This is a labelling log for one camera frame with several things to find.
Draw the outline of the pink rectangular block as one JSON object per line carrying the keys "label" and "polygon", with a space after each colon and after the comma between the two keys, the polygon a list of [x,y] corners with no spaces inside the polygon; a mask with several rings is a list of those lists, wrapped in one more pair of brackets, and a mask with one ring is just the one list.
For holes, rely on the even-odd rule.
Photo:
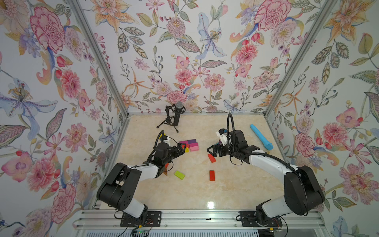
{"label": "pink rectangular block", "polygon": [[191,152],[199,151],[199,147],[198,147],[198,146],[193,146],[193,147],[190,147],[189,150],[190,150]]}

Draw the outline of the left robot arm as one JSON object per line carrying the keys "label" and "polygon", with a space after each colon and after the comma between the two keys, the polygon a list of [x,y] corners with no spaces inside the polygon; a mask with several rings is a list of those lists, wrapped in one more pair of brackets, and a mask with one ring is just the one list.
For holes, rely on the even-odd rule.
{"label": "left robot arm", "polygon": [[97,199],[116,210],[144,221],[148,207],[134,198],[138,184],[162,175],[167,164],[185,154],[187,145],[178,143],[170,146],[166,142],[155,145],[142,165],[127,166],[117,163],[97,191]]}

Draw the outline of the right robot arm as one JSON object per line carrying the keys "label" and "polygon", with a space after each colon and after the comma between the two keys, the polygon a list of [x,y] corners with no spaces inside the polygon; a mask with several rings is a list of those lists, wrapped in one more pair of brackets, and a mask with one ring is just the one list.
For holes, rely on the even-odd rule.
{"label": "right robot arm", "polygon": [[284,185],[284,196],[270,199],[256,207],[260,218],[274,218],[295,213],[306,215],[325,201],[325,195],[314,171],[308,166],[294,166],[270,155],[259,147],[248,145],[241,130],[217,131],[219,143],[207,148],[213,157],[229,156],[256,166],[277,178]]}

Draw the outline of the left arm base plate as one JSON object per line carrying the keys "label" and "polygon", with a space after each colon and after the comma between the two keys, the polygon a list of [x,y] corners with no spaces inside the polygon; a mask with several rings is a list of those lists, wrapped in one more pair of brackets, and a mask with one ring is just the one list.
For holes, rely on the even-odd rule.
{"label": "left arm base plate", "polygon": [[138,218],[133,217],[126,212],[123,213],[120,226],[121,227],[160,227],[162,220],[161,211],[147,211],[142,213]]}

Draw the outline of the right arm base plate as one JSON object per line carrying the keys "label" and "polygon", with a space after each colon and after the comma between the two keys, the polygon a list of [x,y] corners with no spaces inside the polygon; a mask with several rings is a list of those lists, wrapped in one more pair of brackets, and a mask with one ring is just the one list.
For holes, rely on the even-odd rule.
{"label": "right arm base plate", "polygon": [[279,228],[283,226],[281,220],[268,218],[254,210],[240,211],[236,216],[236,220],[241,222],[243,227]]}

